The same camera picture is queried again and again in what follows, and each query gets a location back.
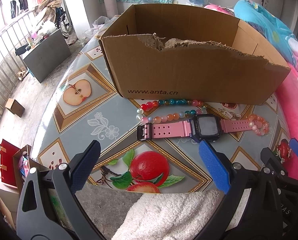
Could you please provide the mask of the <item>wheelchair with clothes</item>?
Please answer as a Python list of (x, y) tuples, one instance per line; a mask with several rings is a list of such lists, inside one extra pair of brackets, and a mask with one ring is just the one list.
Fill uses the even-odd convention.
[(43, 0), (35, 7), (34, 15), (36, 27), (42, 28), (45, 22), (52, 22), (56, 29), (60, 29), (65, 39), (68, 39), (73, 32), (65, 0)]

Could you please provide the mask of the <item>pink strap smartwatch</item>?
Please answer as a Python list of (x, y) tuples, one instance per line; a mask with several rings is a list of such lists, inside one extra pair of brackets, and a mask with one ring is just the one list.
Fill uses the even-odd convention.
[(255, 121), (249, 125), (249, 120), (225, 120), (212, 114), (196, 114), (185, 121), (172, 123), (145, 123), (137, 127), (137, 139), (146, 141), (167, 138), (191, 138), (199, 143), (202, 140), (216, 141), (224, 133), (251, 131), (260, 124)]

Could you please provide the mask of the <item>white fleece sleeve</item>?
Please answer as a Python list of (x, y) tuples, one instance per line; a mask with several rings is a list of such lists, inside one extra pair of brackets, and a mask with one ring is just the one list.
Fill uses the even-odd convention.
[(143, 194), (112, 239), (193, 239), (219, 206), (224, 193)]

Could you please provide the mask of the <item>grey cabinet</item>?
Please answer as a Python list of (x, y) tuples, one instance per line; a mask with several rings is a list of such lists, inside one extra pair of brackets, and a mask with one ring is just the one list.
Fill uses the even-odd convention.
[(60, 29), (57, 29), (40, 44), (22, 54), (21, 58), (33, 77), (42, 83), (70, 55), (65, 38)]

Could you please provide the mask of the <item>brown cardboard box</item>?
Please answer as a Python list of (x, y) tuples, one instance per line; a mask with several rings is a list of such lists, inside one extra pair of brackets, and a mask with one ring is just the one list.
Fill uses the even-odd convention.
[(260, 105), (290, 73), (248, 23), (189, 5), (132, 5), (99, 43), (116, 90), (129, 99)]

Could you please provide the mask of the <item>red gift bag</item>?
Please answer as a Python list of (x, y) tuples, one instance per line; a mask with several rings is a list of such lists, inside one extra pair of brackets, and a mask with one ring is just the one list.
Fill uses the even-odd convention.
[(17, 187), (13, 156), (20, 149), (6, 140), (0, 143), (0, 178), (2, 183)]

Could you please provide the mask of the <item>blue floral quilt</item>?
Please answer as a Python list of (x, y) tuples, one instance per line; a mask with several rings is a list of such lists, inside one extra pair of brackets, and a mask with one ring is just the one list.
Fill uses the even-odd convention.
[(263, 6), (251, 0), (239, 0), (234, 15), (261, 33), (298, 71), (298, 40), (293, 32)]

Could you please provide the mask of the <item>small cardboard box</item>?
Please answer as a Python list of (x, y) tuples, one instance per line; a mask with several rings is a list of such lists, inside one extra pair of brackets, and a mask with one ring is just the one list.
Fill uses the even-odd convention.
[(20, 118), (22, 117), (25, 110), (24, 107), (18, 101), (12, 98), (9, 98), (7, 100), (5, 108)]

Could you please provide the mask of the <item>fruit pattern tablecloth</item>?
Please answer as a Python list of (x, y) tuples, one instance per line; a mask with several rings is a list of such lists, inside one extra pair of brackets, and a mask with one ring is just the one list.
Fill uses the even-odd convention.
[[(142, 112), (146, 103), (151, 109)], [(175, 114), (180, 121), (190, 110), (228, 120), (219, 108), (239, 113), (241, 119), (257, 114), (269, 123), (270, 131), (263, 137), (250, 131), (221, 135), (213, 144), (216, 150), (248, 170), (260, 170), (260, 152), (268, 147), (288, 175), (298, 180), (298, 157), (289, 147), (291, 135), (276, 95), (260, 106), (209, 102), (168, 107), (152, 100), (124, 99), (113, 87), (97, 37), (66, 71), (42, 117), (30, 156), (53, 170), (97, 140), (101, 155), (88, 178), (91, 184), (139, 192), (202, 191), (213, 181), (198, 144), (191, 138), (138, 141), (137, 126), (141, 116), (153, 120)]]

